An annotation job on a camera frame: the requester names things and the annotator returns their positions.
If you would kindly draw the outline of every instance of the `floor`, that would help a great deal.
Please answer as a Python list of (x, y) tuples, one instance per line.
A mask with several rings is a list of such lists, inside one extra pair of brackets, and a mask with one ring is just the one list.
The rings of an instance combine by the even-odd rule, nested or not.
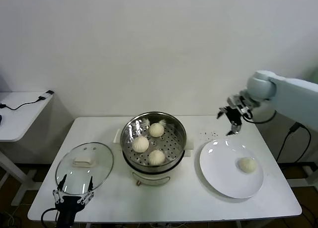
[[(20, 167), (22, 171), (25, 173), (28, 172), (29, 169), (34, 169), (31, 167)], [(38, 172), (36, 173), (34, 180), (37, 182), (43, 181), (46, 173), (49, 170), (48, 166), (42, 166), (42, 167), (37, 167), (36, 168)], [(306, 174), (302, 171), (301, 168), (298, 167), (289, 167), (285, 170), (283, 170), (283, 173), (286, 178), (304, 178), (306, 177)], [(0, 169), (0, 178), (5, 174), (4, 170)], [(12, 228), (41, 228), (42, 225), (39, 222), (33, 222), (30, 221), (27, 218), (27, 213), (30, 208), (30, 204), (32, 203), (33, 199), (36, 196), (36, 191), (28, 191), (23, 200), (22, 204), (19, 207), (12, 207), (11, 201), (17, 192), (20, 184), (18, 181), (16, 181), (13, 177), (9, 177), (5, 184), (2, 186), (0, 189), (0, 214), (4, 214), (4, 219), (1, 216), (0, 217), (0, 228), (4, 228), (8, 226), (8, 218), (9, 216), (7, 215), (14, 213), (15, 217), (18, 217), (15, 219), (15, 225), (16, 226), (11, 226)], [(316, 217), (318, 217), (318, 193), (314, 188), (308, 187), (308, 188), (293, 188), (293, 191), (298, 199), (298, 201), (302, 204), (308, 207)], [(312, 215), (303, 208), (303, 213), (310, 222), (313, 224), (314, 218)], [(293, 218), (285, 218), (285, 219), (275, 219), (271, 223), (269, 223), (266, 228), (311, 228), (313, 227), (309, 221), (306, 219), (304, 215), (298, 216), (298, 217), (293, 217)], [(48, 223), (47, 226), (49, 228), (53, 228), (54, 224)], [(106, 224), (106, 225), (101, 225), (101, 224), (93, 224), (91, 227), (92, 228), (111, 228), (111, 227), (123, 227), (123, 228), (151, 228), (151, 227), (158, 227), (157, 224)], [(75, 228), (84, 228), (85, 224), (75, 224)], [(188, 224), (173, 224), (171, 228), (176, 228), (176, 227), (184, 227), (184, 228), (236, 228), (236, 223), (235, 222), (210, 222), (210, 223), (188, 223)]]

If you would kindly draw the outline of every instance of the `cable connector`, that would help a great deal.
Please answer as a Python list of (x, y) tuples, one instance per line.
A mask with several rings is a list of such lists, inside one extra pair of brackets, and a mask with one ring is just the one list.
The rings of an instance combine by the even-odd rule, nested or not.
[(296, 132), (299, 128), (305, 128), (301, 123), (295, 122), (295, 124), (292, 125), (292, 127), (289, 128), (290, 133)]
[(40, 100), (45, 100), (46, 98), (48, 98), (50, 95), (53, 95), (54, 91), (52, 90), (48, 90), (47, 92), (43, 93), (42, 95), (39, 96), (38, 101)]

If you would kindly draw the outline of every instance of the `steamed bun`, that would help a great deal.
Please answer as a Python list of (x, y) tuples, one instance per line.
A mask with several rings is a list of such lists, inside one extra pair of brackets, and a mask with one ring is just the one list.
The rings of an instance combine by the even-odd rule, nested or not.
[(160, 136), (162, 136), (164, 133), (164, 126), (160, 123), (153, 123), (152, 125), (150, 125), (149, 128), (149, 134), (152, 137), (158, 138)]
[(139, 136), (133, 141), (133, 150), (135, 152), (145, 152), (149, 147), (149, 141), (144, 136)]
[(257, 163), (251, 157), (244, 157), (238, 161), (238, 166), (243, 172), (252, 173), (256, 170)]
[(160, 165), (165, 161), (164, 153), (160, 150), (154, 150), (149, 154), (150, 165)]

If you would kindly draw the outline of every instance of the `glass lid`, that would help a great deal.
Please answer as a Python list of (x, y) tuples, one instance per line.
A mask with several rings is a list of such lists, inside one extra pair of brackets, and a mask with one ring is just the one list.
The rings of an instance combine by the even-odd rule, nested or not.
[(60, 161), (56, 173), (57, 184), (66, 175), (62, 191), (71, 195), (87, 193), (92, 179), (93, 190), (108, 177), (114, 157), (110, 148), (101, 143), (86, 143), (77, 146)]

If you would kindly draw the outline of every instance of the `metal rim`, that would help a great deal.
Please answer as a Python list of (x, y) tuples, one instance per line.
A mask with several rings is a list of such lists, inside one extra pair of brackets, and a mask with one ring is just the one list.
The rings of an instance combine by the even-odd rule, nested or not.
[[(164, 113), (164, 112), (149, 111), (149, 112), (146, 112), (146, 113), (137, 115), (136, 117), (132, 118), (132, 119), (124, 126), (124, 128), (126, 128), (128, 125), (130, 125), (133, 121), (137, 120), (138, 118), (143, 117), (143, 116), (147, 116), (148, 114), (152, 114), (152, 113), (157, 113), (157, 114), (160, 114), (160, 115), (168, 116), (168, 117), (170, 117), (171, 119), (176, 120), (176, 121), (180, 124), (182, 130), (184, 131), (184, 141), (185, 141), (185, 144), (186, 144), (187, 135), (186, 135), (186, 130), (185, 130), (183, 124), (182, 124), (176, 117), (174, 117), (173, 115), (170, 115), (170, 114), (167, 114), (167, 113)], [(125, 133), (125, 130), (122, 130), (122, 132), (121, 132), (121, 134), (120, 134), (120, 138), (122, 138), (122, 136), (124, 135), (124, 133)], [(162, 164), (161, 164), (161, 165), (143, 165), (143, 164), (138, 164), (138, 163), (136, 163), (135, 161), (131, 161), (131, 162), (137, 164), (138, 166), (142, 166), (142, 167), (152, 167), (152, 168), (155, 168), (155, 167), (161, 167), (161, 166), (162, 166)]]
[(147, 174), (147, 175), (159, 175), (159, 174), (162, 174), (162, 173), (165, 173), (165, 172), (169, 172), (171, 171), (172, 169), (174, 169), (175, 167), (177, 167), (177, 165), (181, 162), (181, 160), (183, 159), (184, 157), (184, 154), (185, 154), (185, 151), (183, 151), (182, 155), (181, 155), (181, 158), (179, 159), (179, 161), (174, 164), (174, 166), (168, 168), (167, 170), (164, 170), (164, 171), (160, 171), (160, 172), (146, 172), (146, 171), (142, 171), (136, 167), (134, 167), (133, 165), (131, 165), (131, 163), (128, 161), (128, 159), (126, 158), (124, 152), (123, 152), (123, 157), (125, 159), (125, 161), (127, 162), (127, 164), (134, 170), (136, 170), (137, 172), (140, 172), (140, 173), (143, 173), (143, 174)]
[[(103, 143), (100, 143), (100, 142), (88, 142), (88, 143), (84, 143), (84, 144), (78, 145), (78, 146), (76, 146), (75, 148), (71, 149), (71, 150), (70, 150), (68, 153), (66, 153), (66, 154), (63, 156), (63, 158), (59, 161), (59, 164), (58, 164), (58, 166), (57, 166), (56, 169), (55, 169), (55, 182), (56, 182), (56, 185), (58, 185), (58, 181), (57, 181), (57, 179), (56, 179), (57, 172), (58, 172), (58, 168), (59, 168), (61, 162), (63, 161), (63, 159), (64, 159), (69, 153), (71, 153), (73, 150), (77, 149), (78, 147), (80, 147), (80, 146), (82, 146), (82, 145), (87, 145), (87, 144), (100, 144), (100, 145), (106, 146), (106, 147), (109, 149), (109, 151), (110, 151), (110, 153), (111, 153), (111, 157), (112, 157), (112, 159), (113, 159), (113, 162), (112, 162), (112, 165), (111, 165), (111, 168), (110, 168), (110, 171), (109, 171), (108, 175), (105, 177), (105, 179), (104, 179), (97, 187), (99, 187), (100, 185), (102, 185), (102, 184), (106, 181), (106, 179), (109, 177), (111, 171), (113, 170), (113, 166), (114, 166), (114, 154), (113, 154), (113, 151), (110, 149), (110, 147), (108, 147), (107, 145), (105, 145), (105, 144), (103, 144)], [(69, 194), (69, 195), (83, 195), (83, 194), (86, 194), (86, 193), (87, 193), (87, 192), (85, 192), (85, 193), (79, 193), (79, 194), (72, 194), (72, 193), (68, 193), (68, 192), (64, 192), (64, 191), (62, 191), (62, 192), (65, 193), (65, 194)]]

